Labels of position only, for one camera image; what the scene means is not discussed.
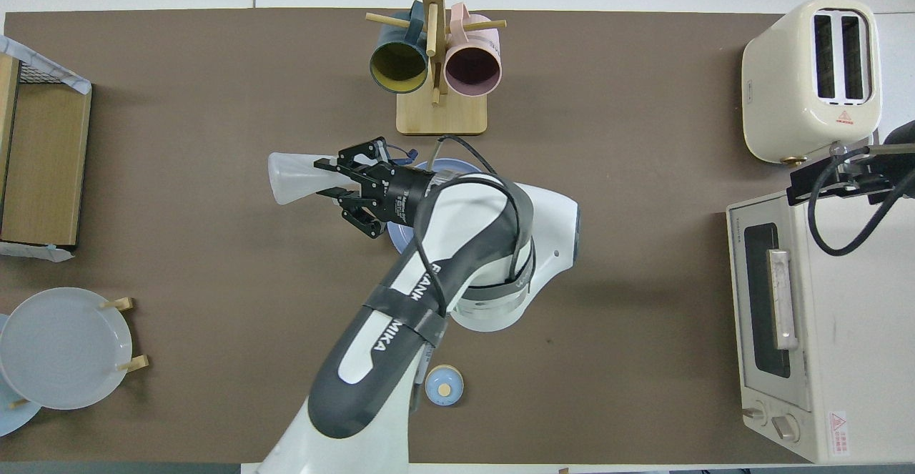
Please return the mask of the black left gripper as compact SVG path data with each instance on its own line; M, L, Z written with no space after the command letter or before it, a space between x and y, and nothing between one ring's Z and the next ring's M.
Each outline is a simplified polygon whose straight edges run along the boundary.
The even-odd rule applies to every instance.
M373 239L385 235L388 221L414 225L434 177L431 171L391 164L384 137L341 149L336 157L317 159L313 165L356 182L373 183L367 188L330 187L316 193L329 197L340 207L343 219Z

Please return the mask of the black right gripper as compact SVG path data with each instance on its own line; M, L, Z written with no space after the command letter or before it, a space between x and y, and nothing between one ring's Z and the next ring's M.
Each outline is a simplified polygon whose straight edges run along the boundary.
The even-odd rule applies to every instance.
M908 122L896 128L886 136L882 145L913 144L914 122ZM790 207L809 201L817 194L842 187L863 190L866 185L874 183L874 173L884 180L878 184L877 192L889 192L893 187L902 184L904 178L913 172L914 154L878 154L868 160L846 160L840 163L840 174L837 168L800 168L790 173L790 184L786 188L786 200Z

